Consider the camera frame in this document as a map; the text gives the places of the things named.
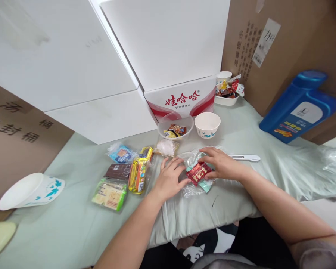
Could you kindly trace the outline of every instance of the cardboard box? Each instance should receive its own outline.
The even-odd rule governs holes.
[[[144,93],[149,107],[159,121],[171,112],[196,116],[213,112],[215,76],[149,91]]]
[[[0,198],[17,181],[44,172],[73,131],[0,87]],[[6,217],[0,214],[0,220]]]
[[[268,19],[281,27],[259,67],[253,55]],[[321,90],[336,97],[336,1],[231,0],[222,71],[242,73],[245,98],[260,115],[309,69],[328,74]],[[336,113],[302,137],[317,144],[336,137]]]

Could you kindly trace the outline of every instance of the wahaha box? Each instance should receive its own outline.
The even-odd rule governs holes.
[[[159,121],[171,112],[196,116],[213,112],[215,76],[144,92],[152,112]]]

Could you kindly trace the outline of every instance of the hand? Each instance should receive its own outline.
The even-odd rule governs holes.
[[[179,175],[186,169],[186,167],[178,166],[183,162],[178,157],[173,158],[167,165],[168,158],[165,158],[161,163],[161,172],[157,178],[151,193],[160,200],[162,204],[176,195],[185,185],[191,180],[186,178],[178,182]]]
[[[215,171],[205,175],[205,179],[223,178],[240,181],[244,179],[251,171],[254,171],[248,166],[234,160],[226,155],[220,149],[206,147],[199,150],[209,156],[204,156],[198,162],[206,162],[214,165]]]

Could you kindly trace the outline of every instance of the blue plastic bottle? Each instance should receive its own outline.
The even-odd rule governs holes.
[[[260,129],[287,144],[330,117],[336,99],[317,90],[326,79],[326,74],[314,70],[298,74],[260,122]]]

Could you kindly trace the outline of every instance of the cardboard wall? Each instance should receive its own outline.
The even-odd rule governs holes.
[[[72,134],[0,87],[0,198],[21,178],[44,172]]]
[[[231,1],[222,71],[242,73],[245,98],[262,116],[304,70],[327,73],[322,90],[336,97],[336,0],[265,0],[260,11],[259,3]],[[259,68],[252,56],[268,18],[281,27]],[[303,137],[317,144],[336,137],[336,113]]]

